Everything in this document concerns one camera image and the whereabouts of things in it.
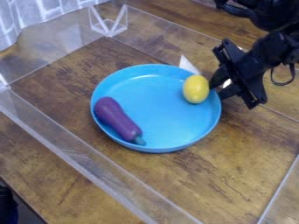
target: purple eggplant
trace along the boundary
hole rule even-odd
[[[128,117],[113,98],[105,96],[97,100],[94,114],[97,119],[114,130],[126,142],[145,145],[145,141],[141,138],[141,129]]]

